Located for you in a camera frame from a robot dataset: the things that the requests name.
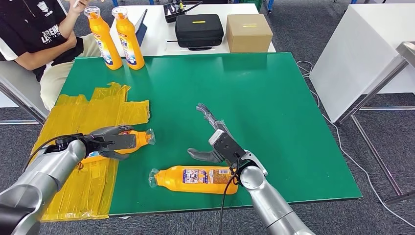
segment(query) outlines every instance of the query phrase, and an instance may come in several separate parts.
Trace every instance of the transparent bottle cap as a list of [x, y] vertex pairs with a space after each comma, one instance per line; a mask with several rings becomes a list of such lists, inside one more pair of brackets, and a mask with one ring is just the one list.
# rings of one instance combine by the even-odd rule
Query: transparent bottle cap
[[160, 172], [159, 170], [153, 168], [150, 171], [150, 174], [148, 174], [148, 184], [150, 185], [150, 187], [154, 188], [155, 186], [157, 186], [157, 179], [156, 179], [156, 174]]
[[151, 144], [151, 145], [155, 145], [156, 144], [156, 136], [154, 135], [154, 131], [153, 129], [148, 129], [146, 132], [146, 137], [147, 137], [147, 143]]
[[122, 6], [114, 7], [114, 9], [111, 11], [111, 14], [116, 19], [125, 19], [127, 17], [127, 8]]
[[89, 19], [97, 19], [101, 15], [101, 10], [97, 6], [89, 6], [85, 8], [84, 15]]

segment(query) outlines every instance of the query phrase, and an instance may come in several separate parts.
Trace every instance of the cardboard box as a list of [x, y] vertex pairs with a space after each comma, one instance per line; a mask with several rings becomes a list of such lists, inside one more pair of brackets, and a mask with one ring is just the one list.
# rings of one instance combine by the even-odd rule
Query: cardboard box
[[228, 15], [226, 39], [230, 52], [267, 52], [272, 36], [263, 14]]

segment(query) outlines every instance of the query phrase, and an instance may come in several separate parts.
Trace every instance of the green table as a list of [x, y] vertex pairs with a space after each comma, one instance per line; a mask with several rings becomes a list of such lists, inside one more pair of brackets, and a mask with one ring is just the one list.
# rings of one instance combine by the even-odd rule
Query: green table
[[[136, 129], [153, 128], [156, 145], [119, 163], [110, 215], [220, 207], [222, 195], [148, 185], [152, 168], [211, 165], [186, 152], [211, 150], [214, 130], [195, 110], [198, 102], [225, 120], [288, 202], [362, 196], [290, 53], [151, 56], [145, 62], [138, 71], [126, 65], [113, 71], [101, 58], [77, 59], [61, 91], [89, 99], [94, 87], [114, 81], [132, 87], [128, 101], [150, 100], [150, 121]], [[227, 207], [250, 205], [243, 188], [226, 197]]]

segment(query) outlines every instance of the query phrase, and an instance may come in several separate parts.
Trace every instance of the human hand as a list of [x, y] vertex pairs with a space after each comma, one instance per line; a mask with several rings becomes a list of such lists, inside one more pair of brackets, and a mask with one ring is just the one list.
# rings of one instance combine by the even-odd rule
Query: human hand
[[70, 8], [69, 12], [76, 13], [77, 15], [81, 14], [85, 8], [90, 4], [90, 0], [69, 0]]

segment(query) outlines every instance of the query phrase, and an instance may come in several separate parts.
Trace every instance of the orange bottle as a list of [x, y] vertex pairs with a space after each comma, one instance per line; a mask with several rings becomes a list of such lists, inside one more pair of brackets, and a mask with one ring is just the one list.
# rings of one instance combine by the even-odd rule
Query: orange bottle
[[[154, 131], [151, 128], [148, 129], [147, 131], [131, 130], [131, 131], [125, 131], [123, 133], [120, 133], [120, 135], [123, 135], [123, 134], [124, 135], [126, 134], [135, 135], [136, 146], [135, 148], [115, 150], [115, 152], [118, 152], [121, 154], [132, 153], [132, 152], [137, 151], [139, 148], [143, 147], [144, 145], [147, 145], [147, 144], [154, 145], [156, 143], [156, 137], [154, 136]], [[85, 163], [100, 161], [103, 159], [108, 159], [108, 158], [102, 157], [101, 155], [98, 154], [98, 152], [93, 152], [87, 158], [84, 158], [81, 162], [85, 164]]]
[[89, 6], [84, 10], [105, 64], [108, 68], [117, 70], [122, 66], [122, 60], [111, 38], [110, 27], [101, 18], [100, 13], [101, 10], [96, 6]]
[[[223, 194], [231, 178], [226, 166], [173, 166], [167, 170], [152, 169], [149, 174], [151, 187], [164, 186], [171, 191]], [[229, 184], [226, 194], [234, 194], [238, 185]]]
[[144, 58], [138, 44], [134, 25], [127, 18], [127, 9], [122, 6], [115, 7], [112, 14], [116, 20], [116, 28], [125, 59], [133, 70], [139, 70], [144, 66]]

